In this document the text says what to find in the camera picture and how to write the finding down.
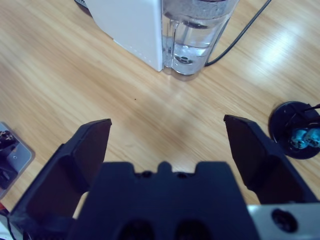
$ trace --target electronic device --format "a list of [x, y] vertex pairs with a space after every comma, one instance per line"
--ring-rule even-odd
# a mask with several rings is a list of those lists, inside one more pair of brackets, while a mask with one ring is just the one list
[[41, 240], [319, 239], [320, 204], [281, 148], [251, 120], [224, 121], [242, 180], [261, 205], [246, 205], [225, 162], [200, 162], [194, 173], [172, 172], [167, 162], [142, 173], [128, 162], [103, 163], [105, 119], [58, 148], [9, 220]]
[[0, 199], [33, 158], [33, 151], [4, 122], [0, 122]]
[[77, 0], [120, 46], [157, 71], [194, 78], [239, 0]]

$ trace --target blue component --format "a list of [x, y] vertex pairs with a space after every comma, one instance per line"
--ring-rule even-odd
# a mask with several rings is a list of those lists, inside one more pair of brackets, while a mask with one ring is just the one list
[[320, 148], [320, 128], [310, 129], [306, 133], [304, 139], [309, 146], [314, 148]]
[[290, 144], [296, 149], [305, 149], [308, 147], [308, 142], [305, 140], [307, 130], [304, 128], [294, 129], [292, 132], [292, 137]]

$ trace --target black object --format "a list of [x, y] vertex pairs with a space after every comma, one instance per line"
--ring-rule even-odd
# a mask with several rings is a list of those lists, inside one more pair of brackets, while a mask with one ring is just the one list
[[65, 239], [78, 202], [104, 161], [111, 120], [82, 125], [62, 144], [9, 215], [19, 229], [40, 239]]
[[18, 144], [19, 142], [10, 131], [0, 131], [0, 187], [2, 189], [7, 189], [18, 175], [7, 161], [7, 157]]
[[[317, 203], [283, 152], [248, 119], [226, 115], [233, 159], [262, 204]], [[51, 157], [9, 219], [35, 239], [258, 240], [236, 181], [224, 162], [200, 162], [195, 173], [135, 173], [127, 162], [103, 163], [111, 121], [83, 125]], [[77, 220], [72, 215], [89, 191]], [[270, 218], [287, 232], [292, 219]]]
[[200, 162], [194, 174], [174, 173], [167, 162], [157, 173], [147, 174], [136, 174], [128, 162], [108, 162], [103, 163], [68, 239], [259, 237], [225, 162]]
[[298, 149], [290, 144], [293, 129], [308, 128], [309, 121], [319, 118], [315, 107], [300, 101], [289, 101], [278, 106], [269, 118], [269, 134], [280, 145], [284, 154], [294, 159], [309, 159], [320, 152], [320, 148], [308, 146]]
[[[220, 59], [222, 59], [236, 45], [236, 43], [242, 38], [242, 36], [251, 27], [251, 25], [259, 17], [259, 15], [265, 10], [265, 8], [269, 5], [270, 2], [271, 2], [271, 0], [267, 0], [264, 3], [264, 5], [259, 9], [259, 11], [253, 16], [253, 18], [248, 22], [248, 24], [244, 27], [244, 29], [235, 38], [235, 40], [233, 40], [233, 42], [227, 47], [227, 49], [223, 51], [223, 53], [221, 53], [218, 57], [216, 57], [212, 61], [209, 61], [209, 62], [207, 61], [204, 66], [209, 67], [209, 66], [215, 64], [216, 62], [218, 62]], [[224, 28], [226, 28], [227, 24], [228, 24], [228, 22], [223, 26], [223, 30], [221, 31], [220, 35], [217, 37], [217, 41], [220, 39], [220, 37], [224, 31]]]
[[243, 183], [261, 204], [317, 203], [316, 196], [258, 124], [242, 117], [224, 117], [233, 160]]

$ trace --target screw hole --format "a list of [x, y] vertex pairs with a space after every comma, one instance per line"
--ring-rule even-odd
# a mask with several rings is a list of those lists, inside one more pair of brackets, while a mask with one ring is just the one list
[[294, 233], [298, 229], [298, 222], [288, 211], [275, 209], [272, 214], [272, 220], [279, 229], [287, 233]]
[[186, 179], [188, 177], [187, 174], [183, 173], [183, 172], [179, 172], [177, 175], [176, 175], [179, 179]]
[[150, 178], [152, 176], [152, 172], [151, 171], [144, 171], [143, 173], [141, 173], [142, 177], [144, 178]]

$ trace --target metal plate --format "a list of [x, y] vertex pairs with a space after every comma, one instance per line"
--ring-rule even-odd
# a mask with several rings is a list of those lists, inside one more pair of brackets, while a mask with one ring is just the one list
[[19, 144], [7, 157], [9, 164], [17, 171], [18, 175], [7, 189], [0, 188], [0, 199], [2, 199], [15, 183], [29, 163], [35, 158], [35, 153], [4, 123], [0, 122], [0, 131], [10, 131]]
[[[320, 240], [320, 203], [248, 205], [247, 209], [261, 240]], [[275, 210], [290, 213], [297, 222], [296, 231], [280, 229], [272, 217]]]

